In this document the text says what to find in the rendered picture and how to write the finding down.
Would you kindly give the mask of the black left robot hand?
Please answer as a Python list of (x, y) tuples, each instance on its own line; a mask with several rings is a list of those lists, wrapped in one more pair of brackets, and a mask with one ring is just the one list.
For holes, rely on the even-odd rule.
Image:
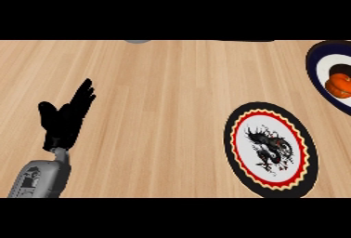
[(38, 103), (41, 127), (47, 131), (43, 146), (46, 151), (51, 152), (56, 148), (68, 150), (74, 146), (88, 108), (96, 99), (93, 91), (91, 80), (87, 79), (79, 85), (69, 103), (60, 109), (56, 109), (47, 101)]

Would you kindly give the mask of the black red patterned plate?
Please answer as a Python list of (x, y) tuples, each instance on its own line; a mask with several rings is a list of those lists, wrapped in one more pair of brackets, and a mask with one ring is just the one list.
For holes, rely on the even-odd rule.
[(267, 102), (243, 104), (224, 125), (224, 153), (231, 170), (264, 198), (301, 198), (318, 175), (318, 155), (295, 115)]

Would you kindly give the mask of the navy white plate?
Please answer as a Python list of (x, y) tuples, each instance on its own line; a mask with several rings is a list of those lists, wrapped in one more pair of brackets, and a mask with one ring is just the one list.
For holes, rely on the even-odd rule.
[(351, 41), (327, 40), (313, 45), (305, 55), (305, 70), (324, 99), (351, 116), (351, 97), (341, 99), (324, 88), (333, 74), (342, 73), (351, 78)]

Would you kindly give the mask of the orange squash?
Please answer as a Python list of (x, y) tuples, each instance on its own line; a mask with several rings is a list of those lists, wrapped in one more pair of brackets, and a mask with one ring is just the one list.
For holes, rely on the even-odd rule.
[(351, 77), (343, 73), (335, 73), (329, 76), (324, 83), (326, 91), (339, 99), (351, 97)]

